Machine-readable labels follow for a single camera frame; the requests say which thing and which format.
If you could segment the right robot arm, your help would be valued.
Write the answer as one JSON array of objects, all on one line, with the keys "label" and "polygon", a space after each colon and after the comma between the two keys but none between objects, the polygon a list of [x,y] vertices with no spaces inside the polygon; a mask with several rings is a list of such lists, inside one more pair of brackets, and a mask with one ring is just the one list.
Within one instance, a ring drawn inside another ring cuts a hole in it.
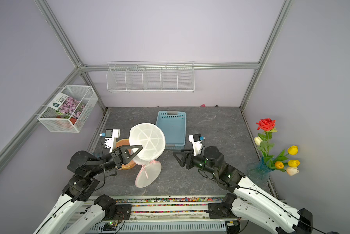
[{"label": "right robot arm", "polygon": [[174,152],[173,156],[182,168],[196,168],[203,177],[228,191],[221,203],[227,215],[246,219],[272,234],[320,231],[314,227],[310,211],[293,208],[261,189],[243,172],[226,163],[217,147],[207,147],[198,155],[184,151]]}]

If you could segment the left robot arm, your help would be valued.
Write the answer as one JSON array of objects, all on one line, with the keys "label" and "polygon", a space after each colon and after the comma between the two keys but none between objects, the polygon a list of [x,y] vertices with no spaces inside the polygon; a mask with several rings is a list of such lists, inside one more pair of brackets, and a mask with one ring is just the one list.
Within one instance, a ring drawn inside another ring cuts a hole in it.
[{"label": "left robot arm", "polygon": [[115,220],[125,224],[130,218],[130,205],[118,205],[108,195],[99,196],[84,215],[68,229],[66,224],[90,196],[101,189],[96,175],[105,175],[108,170],[119,169],[129,163],[141,150],[142,145],[123,145],[100,158],[86,151],[76,152],[70,159],[68,170],[74,173],[62,190],[53,209],[35,230],[36,234],[86,234],[95,225]]}]

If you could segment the white mesh laundry bag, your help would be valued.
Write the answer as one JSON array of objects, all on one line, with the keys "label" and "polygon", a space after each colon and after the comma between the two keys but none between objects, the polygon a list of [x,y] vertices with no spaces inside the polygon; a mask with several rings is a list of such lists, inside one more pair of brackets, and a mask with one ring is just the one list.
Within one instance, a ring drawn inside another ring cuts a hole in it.
[{"label": "white mesh laundry bag", "polygon": [[159,158],[165,150],[165,136],[160,128],[151,123],[141,123],[131,128],[129,135],[130,145],[142,145],[139,157],[142,164],[147,165]]}]

